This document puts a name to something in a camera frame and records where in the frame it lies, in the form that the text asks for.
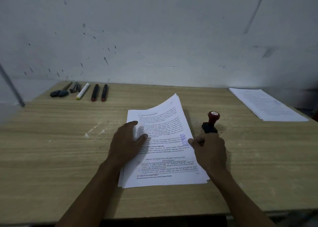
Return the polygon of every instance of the desk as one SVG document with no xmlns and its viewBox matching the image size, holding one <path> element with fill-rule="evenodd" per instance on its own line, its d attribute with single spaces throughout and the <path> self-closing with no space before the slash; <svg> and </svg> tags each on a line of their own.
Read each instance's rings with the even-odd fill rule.
<svg viewBox="0 0 318 227">
<path fill-rule="evenodd" d="M 227 89 L 109 84 L 106 102 L 51 98 L 60 82 L 21 109 L 0 131 L 0 223 L 60 219 L 107 156 L 127 110 L 180 97 L 194 135 L 207 113 L 229 151 L 231 172 L 264 211 L 318 208 L 318 123 L 265 122 Z M 118 188 L 106 218 L 228 213 L 211 183 Z"/>
</svg>

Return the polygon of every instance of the white paper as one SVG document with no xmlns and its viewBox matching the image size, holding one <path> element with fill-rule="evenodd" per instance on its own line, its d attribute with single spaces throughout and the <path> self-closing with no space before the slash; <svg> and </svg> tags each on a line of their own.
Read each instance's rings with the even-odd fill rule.
<svg viewBox="0 0 318 227">
<path fill-rule="evenodd" d="M 176 94 L 152 109 L 129 110 L 127 122 L 135 120 L 134 138 L 143 133 L 149 137 L 121 171 L 118 186 L 206 183 L 208 176 L 187 142 L 192 134 Z"/>
<path fill-rule="evenodd" d="M 256 116 L 264 121 L 308 121 L 308 119 L 262 90 L 229 90 L 240 99 Z"/>
</svg>

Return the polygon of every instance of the wooden tabletop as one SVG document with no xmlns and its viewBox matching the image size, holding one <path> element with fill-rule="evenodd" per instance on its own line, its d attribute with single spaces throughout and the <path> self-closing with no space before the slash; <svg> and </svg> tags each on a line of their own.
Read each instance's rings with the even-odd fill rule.
<svg viewBox="0 0 318 227">
<path fill-rule="evenodd" d="M 216 128 L 231 172 L 262 210 L 318 208 L 318 123 L 313 120 L 262 121 L 227 89 L 109 84 L 106 102 L 100 101 L 101 91 L 98 101 L 90 101 L 94 85 L 80 101 L 76 93 L 49 96 L 64 85 L 28 103 L 0 129 L 0 224 L 58 221 L 105 160 L 127 110 L 152 108 L 174 93 L 194 135 L 209 111 L 220 113 Z M 105 217 L 228 212 L 209 181 L 118 188 Z"/>
</svg>

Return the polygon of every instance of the person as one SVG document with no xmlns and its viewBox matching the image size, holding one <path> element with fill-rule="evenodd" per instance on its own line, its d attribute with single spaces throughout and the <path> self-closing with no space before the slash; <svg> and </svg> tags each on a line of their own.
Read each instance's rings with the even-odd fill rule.
<svg viewBox="0 0 318 227">
<path fill-rule="evenodd" d="M 117 186 L 121 168 L 138 154 L 148 137 L 143 134 L 137 141 L 133 140 L 133 127 L 137 123 L 128 122 L 117 130 L 110 144 L 108 157 L 55 227 L 99 226 Z M 194 148 L 198 164 L 207 172 L 224 197 L 237 226 L 275 226 L 243 192 L 226 169 L 225 142 L 218 134 L 203 134 L 189 139 L 188 142 Z"/>
</svg>

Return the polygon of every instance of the paper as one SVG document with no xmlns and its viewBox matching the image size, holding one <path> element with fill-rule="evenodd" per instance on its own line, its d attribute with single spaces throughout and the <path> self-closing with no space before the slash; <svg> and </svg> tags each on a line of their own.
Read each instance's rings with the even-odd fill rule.
<svg viewBox="0 0 318 227">
<path fill-rule="evenodd" d="M 122 169 L 118 186 L 206 183 L 209 178 L 188 144 L 192 134 L 176 94 L 154 108 L 129 110 L 127 122 L 130 121 L 138 121 L 134 138 L 147 133 L 148 139 Z"/>
<path fill-rule="evenodd" d="M 264 121 L 308 121 L 308 119 L 262 90 L 229 90 L 240 99 L 256 116 Z"/>
</svg>

